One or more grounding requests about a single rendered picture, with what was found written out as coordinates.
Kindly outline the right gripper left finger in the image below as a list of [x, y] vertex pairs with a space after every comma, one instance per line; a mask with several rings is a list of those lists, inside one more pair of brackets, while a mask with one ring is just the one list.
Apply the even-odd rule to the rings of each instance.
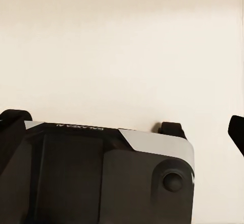
[[22, 115], [0, 121], [0, 177], [25, 135]]

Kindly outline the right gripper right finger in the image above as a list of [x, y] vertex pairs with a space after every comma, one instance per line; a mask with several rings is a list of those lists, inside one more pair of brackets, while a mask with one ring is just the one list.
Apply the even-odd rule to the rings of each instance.
[[244, 117], [237, 115], [231, 117], [228, 134], [244, 156]]

